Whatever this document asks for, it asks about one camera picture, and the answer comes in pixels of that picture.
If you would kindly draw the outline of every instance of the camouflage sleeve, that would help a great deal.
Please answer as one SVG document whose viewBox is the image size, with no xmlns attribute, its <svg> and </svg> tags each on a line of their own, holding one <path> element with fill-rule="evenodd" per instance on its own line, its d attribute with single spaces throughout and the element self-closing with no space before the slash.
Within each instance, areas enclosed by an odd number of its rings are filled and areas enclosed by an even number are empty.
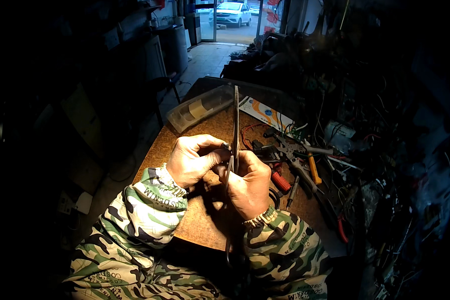
<svg viewBox="0 0 450 300">
<path fill-rule="evenodd" d="M 156 250 L 170 242 L 185 214 L 185 195 L 166 164 L 145 169 L 141 181 L 112 201 L 77 246 L 64 289 L 77 299 L 212 299 L 216 290 L 203 278 L 190 273 L 170 278 L 156 261 Z"/>
<path fill-rule="evenodd" d="M 245 225 L 245 251 L 252 272 L 267 282 L 270 299 L 327 298 L 329 257 L 307 223 L 270 206 Z"/>
</svg>

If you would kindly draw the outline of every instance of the transparent plastic box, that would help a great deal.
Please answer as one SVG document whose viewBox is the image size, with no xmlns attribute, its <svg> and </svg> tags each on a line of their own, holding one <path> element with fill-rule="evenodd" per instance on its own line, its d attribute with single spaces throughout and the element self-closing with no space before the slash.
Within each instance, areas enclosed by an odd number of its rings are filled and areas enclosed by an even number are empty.
<svg viewBox="0 0 450 300">
<path fill-rule="evenodd" d="M 233 103 L 234 88 L 231 84 L 216 87 L 183 102 L 167 113 L 167 119 L 178 133 L 204 118 L 223 110 Z"/>
</svg>

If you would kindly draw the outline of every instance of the person's right hand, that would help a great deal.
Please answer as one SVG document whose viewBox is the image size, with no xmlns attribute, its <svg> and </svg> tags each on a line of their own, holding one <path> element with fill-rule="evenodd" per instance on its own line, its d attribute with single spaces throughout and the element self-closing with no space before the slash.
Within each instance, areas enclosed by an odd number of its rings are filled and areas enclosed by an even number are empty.
<svg viewBox="0 0 450 300">
<path fill-rule="evenodd" d="M 268 184 L 272 171 L 252 151 L 240 151 L 238 158 L 237 173 L 230 172 L 228 177 L 228 194 L 240 215 L 250 220 L 269 207 Z M 213 171 L 218 174 L 220 182 L 225 182 L 226 166 L 218 165 Z"/>
</svg>

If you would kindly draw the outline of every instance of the person's left hand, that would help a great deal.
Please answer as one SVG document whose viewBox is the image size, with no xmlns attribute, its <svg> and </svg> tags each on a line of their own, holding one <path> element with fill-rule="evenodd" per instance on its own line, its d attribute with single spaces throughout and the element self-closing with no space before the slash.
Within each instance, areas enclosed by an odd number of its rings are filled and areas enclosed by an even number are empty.
<svg viewBox="0 0 450 300">
<path fill-rule="evenodd" d="M 221 147 L 223 142 L 209 134 L 179 137 L 166 165 L 168 173 L 179 187 L 191 187 L 230 158 L 230 151 Z"/>
</svg>

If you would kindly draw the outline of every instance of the elastic cuff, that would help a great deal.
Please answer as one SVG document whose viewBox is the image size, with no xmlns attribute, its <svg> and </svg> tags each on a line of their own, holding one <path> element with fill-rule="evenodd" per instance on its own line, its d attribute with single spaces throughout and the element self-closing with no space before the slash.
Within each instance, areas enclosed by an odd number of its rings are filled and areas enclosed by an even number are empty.
<svg viewBox="0 0 450 300">
<path fill-rule="evenodd" d="M 178 186 L 175 183 L 175 180 L 173 180 L 170 173 L 168 173 L 167 163 L 163 163 L 163 165 L 160 168 L 156 169 L 156 172 L 158 178 L 160 178 L 161 183 L 172 188 L 171 192 L 175 197 L 183 197 L 187 194 L 187 191 Z"/>
<path fill-rule="evenodd" d="M 243 224 L 248 228 L 257 228 L 260 224 L 268 224 L 274 221 L 277 218 L 277 214 L 275 207 L 270 205 L 266 211 L 251 220 L 243 222 Z"/>
</svg>

